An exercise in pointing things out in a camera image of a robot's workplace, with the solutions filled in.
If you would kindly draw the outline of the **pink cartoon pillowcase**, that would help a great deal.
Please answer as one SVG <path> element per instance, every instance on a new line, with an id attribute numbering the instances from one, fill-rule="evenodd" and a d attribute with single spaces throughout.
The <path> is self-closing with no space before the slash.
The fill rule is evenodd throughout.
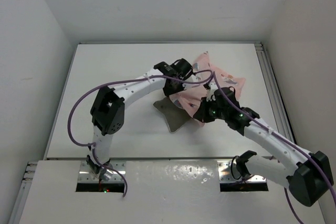
<path id="1" fill-rule="evenodd" d="M 197 72 L 196 78 L 198 81 L 203 81 L 208 78 L 208 71 L 215 74 L 211 81 L 207 81 L 204 84 L 200 84 L 185 91 L 181 91 L 177 94 L 170 95 L 170 100 L 181 109 L 184 109 L 188 115 L 193 119 L 193 115 L 198 110 L 201 98 L 208 97 L 218 87 L 230 88 L 235 90 L 236 100 L 239 100 L 242 89 L 245 85 L 245 78 L 236 78 L 215 66 L 211 63 L 207 52 L 199 55 L 193 63 L 193 71 Z"/>

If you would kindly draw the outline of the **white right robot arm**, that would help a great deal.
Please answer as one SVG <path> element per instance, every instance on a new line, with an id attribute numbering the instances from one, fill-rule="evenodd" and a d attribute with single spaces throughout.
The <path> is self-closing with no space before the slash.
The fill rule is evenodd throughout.
<path id="1" fill-rule="evenodd" d="M 235 159 L 235 172 L 241 177 L 259 175 L 288 189 L 293 197 L 311 207 L 334 184 L 330 162 L 321 151 L 312 153 L 290 142 L 273 130 L 259 114 L 240 107 L 233 87 L 218 88 L 205 85 L 206 96 L 201 99 L 194 119 L 209 123 L 223 120 L 228 127 L 248 138 L 277 159 L 276 162 L 246 151 Z"/>

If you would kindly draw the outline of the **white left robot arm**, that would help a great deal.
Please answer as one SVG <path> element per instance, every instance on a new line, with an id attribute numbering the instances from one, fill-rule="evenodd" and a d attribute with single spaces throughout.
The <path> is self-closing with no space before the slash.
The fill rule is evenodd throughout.
<path id="1" fill-rule="evenodd" d="M 160 62 L 135 82 L 99 89 L 90 111 L 94 145 L 87 156 L 87 163 L 95 174 L 102 170 L 99 164 L 109 164 L 112 138 L 124 124 L 125 110 L 153 91 L 162 89 L 168 97 L 185 90 L 185 85 L 178 80 L 196 81 L 192 65 L 183 58 L 171 65 Z"/>

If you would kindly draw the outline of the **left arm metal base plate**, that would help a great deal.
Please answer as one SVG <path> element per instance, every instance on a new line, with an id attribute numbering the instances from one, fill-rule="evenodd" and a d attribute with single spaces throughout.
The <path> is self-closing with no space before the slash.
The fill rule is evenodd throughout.
<path id="1" fill-rule="evenodd" d="M 113 172 L 111 169 L 104 168 L 102 175 L 97 175 L 92 171 L 92 169 L 86 162 L 82 162 L 79 168 L 77 182 L 82 184 L 97 184 L 99 181 L 105 184 L 124 183 L 124 180 L 117 172 Z"/>

